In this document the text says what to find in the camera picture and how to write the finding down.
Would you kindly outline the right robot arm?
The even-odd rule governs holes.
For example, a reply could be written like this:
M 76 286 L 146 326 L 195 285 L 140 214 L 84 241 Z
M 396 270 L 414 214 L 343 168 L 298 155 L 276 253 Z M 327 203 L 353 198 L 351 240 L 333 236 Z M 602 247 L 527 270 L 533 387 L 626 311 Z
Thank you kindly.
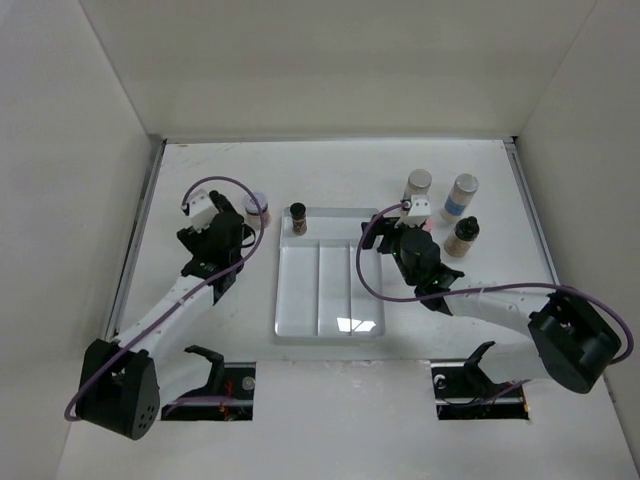
M 482 343 L 462 367 L 473 394 L 497 392 L 509 381 L 551 379 L 578 394 L 591 391 L 617 360 L 622 342 L 601 306 L 571 287 L 539 282 L 491 285 L 448 267 L 429 232 L 380 214 L 361 226 L 360 251 L 381 243 L 394 259 L 411 302 L 449 317 L 477 319 L 526 338 L 510 348 Z

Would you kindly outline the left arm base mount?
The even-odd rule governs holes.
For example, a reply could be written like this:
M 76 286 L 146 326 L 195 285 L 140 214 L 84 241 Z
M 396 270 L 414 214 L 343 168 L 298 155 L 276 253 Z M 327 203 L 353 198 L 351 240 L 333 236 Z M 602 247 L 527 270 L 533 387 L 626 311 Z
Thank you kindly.
M 160 381 L 163 421 L 251 421 L 257 365 L 192 345 Z

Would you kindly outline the small black cap spice bottle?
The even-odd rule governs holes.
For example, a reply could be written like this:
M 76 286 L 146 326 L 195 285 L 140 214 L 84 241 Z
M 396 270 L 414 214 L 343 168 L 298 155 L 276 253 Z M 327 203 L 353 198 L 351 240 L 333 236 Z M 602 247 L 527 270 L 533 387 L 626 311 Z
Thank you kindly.
M 301 202 L 290 205 L 289 213 L 292 221 L 292 231 L 295 235 L 305 235 L 307 232 L 306 206 Z

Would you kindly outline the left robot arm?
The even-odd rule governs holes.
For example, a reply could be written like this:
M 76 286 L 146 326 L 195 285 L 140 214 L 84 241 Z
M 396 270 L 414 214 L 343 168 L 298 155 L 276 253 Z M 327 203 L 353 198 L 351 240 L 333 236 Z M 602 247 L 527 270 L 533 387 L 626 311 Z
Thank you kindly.
M 222 354 L 189 345 L 180 362 L 169 357 L 188 327 L 234 285 L 244 241 L 254 232 L 215 190 L 196 191 L 184 212 L 190 224 L 177 238 L 191 258 L 173 286 L 129 329 L 94 341 L 84 354 L 75 415 L 131 440 L 189 404 L 211 402 L 228 415 L 241 402 Z

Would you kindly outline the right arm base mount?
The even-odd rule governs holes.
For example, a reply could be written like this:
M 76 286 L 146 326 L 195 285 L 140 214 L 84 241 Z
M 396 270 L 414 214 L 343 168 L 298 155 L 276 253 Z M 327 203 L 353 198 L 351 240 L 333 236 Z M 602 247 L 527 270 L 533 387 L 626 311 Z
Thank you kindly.
M 495 345 L 484 342 L 467 358 L 431 363 L 437 418 L 441 421 L 528 420 L 525 381 L 494 383 L 481 369 Z

